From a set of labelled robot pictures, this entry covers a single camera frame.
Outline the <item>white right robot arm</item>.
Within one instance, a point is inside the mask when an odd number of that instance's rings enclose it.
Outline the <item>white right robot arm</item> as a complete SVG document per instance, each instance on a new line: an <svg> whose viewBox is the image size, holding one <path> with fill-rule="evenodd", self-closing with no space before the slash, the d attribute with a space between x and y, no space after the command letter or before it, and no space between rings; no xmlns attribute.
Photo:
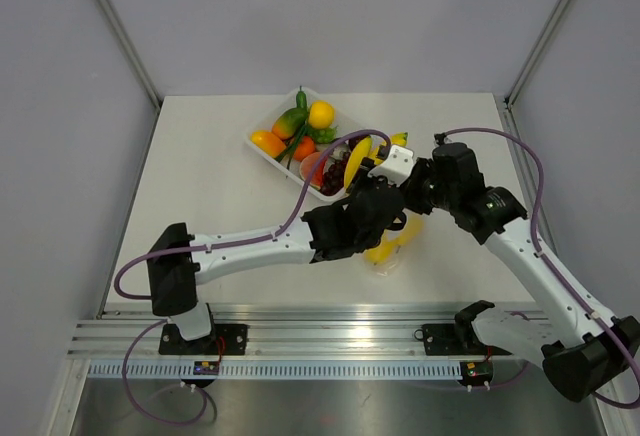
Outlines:
<svg viewBox="0 0 640 436"><path fill-rule="evenodd" d="M540 367L573 402L595 395L626 370L639 372L638 320L617 317L586 290L540 238L518 199L506 188L486 185L465 144L445 143L431 157L417 159L401 190L409 210L452 216L512 272L551 326L545 330L480 300L454 317L460 349L507 351Z"/></svg>

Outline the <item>clear zip bag teal zipper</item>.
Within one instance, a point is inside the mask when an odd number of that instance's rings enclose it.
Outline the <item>clear zip bag teal zipper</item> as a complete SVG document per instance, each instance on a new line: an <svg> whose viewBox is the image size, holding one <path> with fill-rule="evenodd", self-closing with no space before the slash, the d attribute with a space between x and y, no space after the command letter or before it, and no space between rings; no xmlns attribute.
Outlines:
<svg viewBox="0 0 640 436"><path fill-rule="evenodd" d="M414 213L407 216L401 230L386 230L380 243L363 253L363 265L375 277L386 278L399 266L410 244L424 231L424 219Z"/></svg>

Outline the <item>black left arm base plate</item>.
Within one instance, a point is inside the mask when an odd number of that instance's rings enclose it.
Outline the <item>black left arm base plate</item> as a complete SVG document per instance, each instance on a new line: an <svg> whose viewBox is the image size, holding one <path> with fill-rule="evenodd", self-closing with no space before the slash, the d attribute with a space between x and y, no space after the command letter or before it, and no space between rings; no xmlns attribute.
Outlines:
<svg viewBox="0 0 640 436"><path fill-rule="evenodd" d="M249 326L215 324L212 333L195 340L185 340L175 324L162 328L158 352L163 356L243 356L246 353Z"/></svg>

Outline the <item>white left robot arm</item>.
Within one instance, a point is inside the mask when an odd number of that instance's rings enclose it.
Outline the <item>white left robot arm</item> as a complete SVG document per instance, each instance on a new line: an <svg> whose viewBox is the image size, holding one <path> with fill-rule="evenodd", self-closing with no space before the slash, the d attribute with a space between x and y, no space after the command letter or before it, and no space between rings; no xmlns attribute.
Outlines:
<svg viewBox="0 0 640 436"><path fill-rule="evenodd" d="M279 264L347 259L378 245L388 229L404 227L401 185L385 176L361 176L345 199L295 218L287 228L261 234L198 237L184 223L169 226L146 262L152 312L175 326L195 354L215 344L216 330L197 287L227 275Z"/></svg>

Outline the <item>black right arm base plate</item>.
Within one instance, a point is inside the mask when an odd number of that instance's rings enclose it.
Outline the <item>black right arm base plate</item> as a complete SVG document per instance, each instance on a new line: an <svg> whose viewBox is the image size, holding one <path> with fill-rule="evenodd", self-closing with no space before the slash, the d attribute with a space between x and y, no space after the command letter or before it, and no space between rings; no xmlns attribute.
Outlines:
<svg viewBox="0 0 640 436"><path fill-rule="evenodd" d="M466 347L456 336L453 323L427 323L413 332L427 356L510 356L508 351L483 344Z"/></svg>

